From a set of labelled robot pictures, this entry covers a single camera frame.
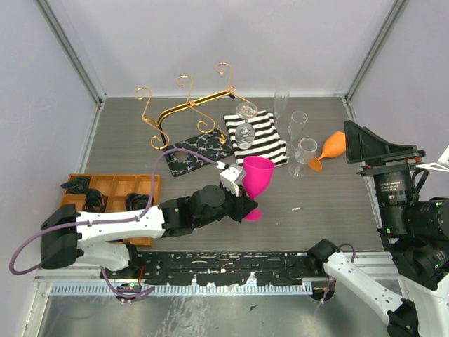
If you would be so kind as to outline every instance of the white wall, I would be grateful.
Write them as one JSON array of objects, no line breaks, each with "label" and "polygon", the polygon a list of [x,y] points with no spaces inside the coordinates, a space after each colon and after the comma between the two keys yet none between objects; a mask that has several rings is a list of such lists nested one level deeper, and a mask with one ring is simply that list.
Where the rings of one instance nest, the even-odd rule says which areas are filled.
[{"label": "white wall", "polygon": [[[34,1],[0,11],[0,325],[17,336],[34,275],[8,271],[14,250],[56,210],[58,185],[77,169],[95,105]],[[18,268],[39,262],[40,243]]]},{"label": "white wall", "polygon": [[[426,162],[449,145],[449,1],[410,1],[353,99],[360,125],[416,144]],[[422,197],[449,197],[449,174],[432,171]]]},{"label": "white wall", "polygon": [[[240,93],[346,93],[393,0],[51,0],[73,25],[109,97],[184,95],[226,88],[215,72],[234,66]],[[70,22],[60,12],[65,7]]]}]

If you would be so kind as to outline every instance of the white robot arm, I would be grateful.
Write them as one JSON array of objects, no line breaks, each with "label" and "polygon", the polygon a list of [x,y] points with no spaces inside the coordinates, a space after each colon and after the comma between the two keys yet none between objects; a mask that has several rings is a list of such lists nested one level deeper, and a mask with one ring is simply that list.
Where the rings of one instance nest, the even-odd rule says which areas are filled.
[{"label": "white robot arm", "polygon": [[[77,213],[74,205],[62,206],[42,226],[51,232],[42,236],[41,267],[56,269],[80,262],[116,272],[139,262],[134,246],[113,241],[191,234],[225,216],[241,221],[257,207],[241,185],[245,171],[235,164],[219,162],[217,167],[222,169],[220,185],[205,186],[190,197],[165,201],[144,213]],[[64,227],[74,221],[79,225]]]},{"label": "white robot arm", "polygon": [[[424,151],[388,143],[352,121],[344,129],[347,162],[363,163],[359,174],[373,177],[378,231],[406,298],[369,278],[328,240],[307,252],[311,265],[346,284],[387,324],[391,337],[449,337],[449,199],[419,200],[430,168],[421,164]],[[439,171],[448,167],[448,156],[446,150]]]}]

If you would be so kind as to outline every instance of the glass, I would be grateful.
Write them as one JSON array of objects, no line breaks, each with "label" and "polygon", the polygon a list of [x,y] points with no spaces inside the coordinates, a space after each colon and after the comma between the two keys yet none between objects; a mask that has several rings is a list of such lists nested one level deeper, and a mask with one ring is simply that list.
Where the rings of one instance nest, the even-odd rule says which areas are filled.
[{"label": "glass", "polygon": [[295,111],[292,113],[290,123],[288,124],[288,136],[290,137],[290,144],[287,145],[287,157],[291,157],[295,153],[294,141],[299,137],[302,130],[306,126],[308,116],[305,112]]},{"label": "glass", "polygon": [[289,97],[290,92],[288,90],[277,90],[274,93],[273,112],[276,122],[278,121],[278,118],[285,112]]},{"label": "glass", "polygon": [[304,177],[304,168],[315,158],[318,145],[311,138],[303,138],[295,150],[295,158],[297,163],[288,166],[289,174],[294,178]]},{"label": "glass", "polygon": [[255,130],[249,123],[243,123],[236,129],[236,144],[242,150],[247,150],[253,144],[255,138]]},{"label": "glass", "polygon": [[292,146],[293,151],[288,151],[289,146],[292,146],[292,145],[287,144],[287,153],[286,153],[287,164],[294,164],[294,163],[296,163],[295,148]]},{"label": "glass", "polygon": [[258,110],[255,104],[249,102],[240,103],[236,108],[236,114],[242,119],[245,119],[243,124],[237,126],[236,129],[236,144],[242,150],[247,150],[253,144],[255,138],[255,130],[248,119],[257,116]]}]

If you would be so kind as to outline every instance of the wooden compartment tray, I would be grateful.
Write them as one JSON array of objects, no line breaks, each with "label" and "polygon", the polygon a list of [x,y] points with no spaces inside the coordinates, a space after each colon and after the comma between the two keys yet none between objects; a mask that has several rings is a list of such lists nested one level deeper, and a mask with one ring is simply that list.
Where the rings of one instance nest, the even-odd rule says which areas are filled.
[{"label": "wooden compartment tray", "polygon": [[[71,174],[69,180],[76,177],[89,177],[91,179],[89,188],[96,189],[107,197],[105,213],[126,211],[126,195],[129,193],[149,194],[152,179],[149,174]],[[161,176],[155,175],[153,196],[155,205],[161,201],[161,188]],[[64,191],[60,205],[75,204],[76,210],[82,211],[85,198],[84,194],[70,194],[68,191]],[[148,248],[152,246],[153,239],[134,237],[124,239],[122,242]]]}]

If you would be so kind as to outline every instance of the metal frame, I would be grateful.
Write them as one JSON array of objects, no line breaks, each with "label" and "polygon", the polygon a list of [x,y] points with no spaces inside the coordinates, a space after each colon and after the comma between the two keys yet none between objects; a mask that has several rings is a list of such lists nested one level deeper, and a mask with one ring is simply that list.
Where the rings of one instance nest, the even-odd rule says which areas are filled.
[{"label": "metal frame", "polygon": [[344,97],[343,102],[351,102],[354,97],[357,88],[360,86],[363,78],[366,75],[366,72],[369,70],[372,65],[375,57],[379,53],[380,49],[384,45],[385,40],[388,38],[390,31],[392,30],[394,24],[399,19],[399,16],[402,14],[403,9],[406,7],[409,0],[395,0],[393,6],[391,7],[387,17],[385,18],[384,23],[382,24],[380,31],[377,33],[377,36],[366,54],[365,59],[363,60],[360,68],[358,69],[357,75],[352,81],[351,86],[349,87],[348,93]]},{"label": "metal frame", "polygon": [[81,81],[85,85],[92,99],[97,103],[97,105],[101,105],[106,99],[107,95],[103,88],[97,88],[91,79],[91,74],[94,72],[91,69],[90,74],[86,67],[83,65],[82,61],[78,53],[75,51],[72,42],[69,40],[66,31],[62,28],[60,24],[60,20],[55,15],[52,6],[49,4],[48,0],[35,0],[37,6],[42,12],[42,15],[47,20],[48,25],[56,36],[56,39],[60,42],[60,45],[64,52],[66,53],[69,61],[73,65],[77,74],[80,76]]},{"label": "metal frame", "polygon": [[[311,282],[295,286],[258,286],[255,277],[250,277],[243,286],[199,286],[195,279],[190,286],[149,286],[142,285],[142,290],[154,288],[150,296],[280,296],[312,295]],[[51,287],[50,296],[113,296],[111,289],[104,282],[67,282],[57,283]]]},{"label": "metal frame", "polygon": [[[86,146],[84,150],[84,155],[81,159],[81,163],[78,171],[80,173],[84,172],[84,169],[87,164],[88,155],[91,150],[91,146],[93,143],[93,139],[95,136],[95,130],[98,125],[98,120],[100,118],[100,113],[105,103],[105,99],[107,98],[106,93],[99,92],[99,90],[95,87],[89,72],[86,71],[86,68],[83,66],[79,56],[76,54],[76,51],[67,37],[64,29],[62,28],[60,21],[56,18],[51,5],[48,3],[48,0],[35,0],[38,7],[41,9],[44,17],[47,19],[48,24],[51,29],[54,31],[58,41],[60,42],[63,50],[67,54],[70,62],[73,64],[75,70],[78,72],[82,82],[85,84],[88,92],[94,99],[94,101],[98,104],[97,112],[93,118],[91,124],[91,130],[86,140]],[[354,113],[354,109],[351,104],[351,99],[354,97],[354,94],[357,88],[360,86],[364,76],[372,65],[375,56],[379,53],[384,41],[389,35],[394,23],[398,20],[400,14],[402,13],[405,5],[408,3],[408,0],[395,0],[391,10],[389,11],[388,16],[386,17],[382,27],[377,34],[367,56],[365,57],[362,65],[360,66],[357,75],[355,76],[348,93],[342,98],[344,106],[347,109],[349,119],[356,121],[356,115]],[[372,181],[370,182],[367,178],[365,179],[368,194],[370,196],[370,202],[373,206],[373,213],[375,215],[377,226],[380,226],[380,216],[377,208],[377,202],[375,201],[375,191]],[[355,265],[360,267],[362,271],[367,273],[373,279],[398,279],[398,272],[396,267],[394,266],[391,255],[387,252],[360,252],[357,253],[357,259],[355,260]],[[320,278],[304,278],[305,282],[322,282],[326,279]],[[27,317],[27,322],[24,327],[24,337],[37,336],[39,333],[39,329],[41,326],[41,322],[43,320],[44,312],[46,309],[46,305],[48,302],[48,297],[52,293],[52,289],[55,289],[58,284],[67,284],[67,283],[76,283],[79,284],[99,284],[102,282],[100,280],[100,269],[96,267],[87,267],[81,264],[76,264],[68,268],[64,268],[61,270],[38,270],[34,284],[36,287],[36,296],[31,306],[31,310]]]},{"label": "metal frame", "polygon": [[36,287],[36,295],[23,328],[23,337],[38,336],[43,315],[47,306],[48,297],[50,296],[52,289],[51,283],[35,283],[34,285]]}]

